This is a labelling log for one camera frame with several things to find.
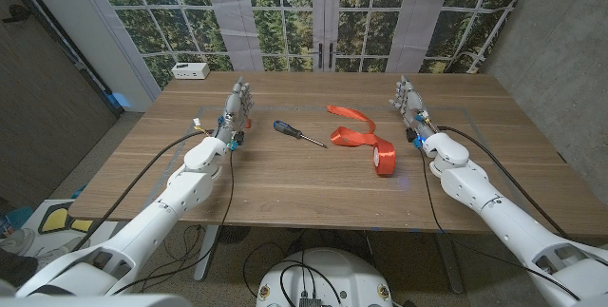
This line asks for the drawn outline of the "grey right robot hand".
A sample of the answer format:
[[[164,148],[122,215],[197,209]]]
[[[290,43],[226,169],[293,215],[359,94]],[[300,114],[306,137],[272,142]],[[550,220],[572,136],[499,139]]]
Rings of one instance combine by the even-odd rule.
[[[438,133],[419,92],[405,75],[396,83],[395,94],[389,99],[389,104],[402,115],[407,140],[416,148],[421,149],[428,137]]]

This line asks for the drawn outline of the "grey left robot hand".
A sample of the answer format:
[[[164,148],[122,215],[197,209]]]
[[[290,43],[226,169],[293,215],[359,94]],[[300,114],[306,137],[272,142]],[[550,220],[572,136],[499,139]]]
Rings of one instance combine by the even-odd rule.
[[[212,136],[223,141],[231,151],[242,145],[243,129],[247,127],[253,105],[249,84],[239,77],[227,97],[223,114],[218,118],[218,127]]]

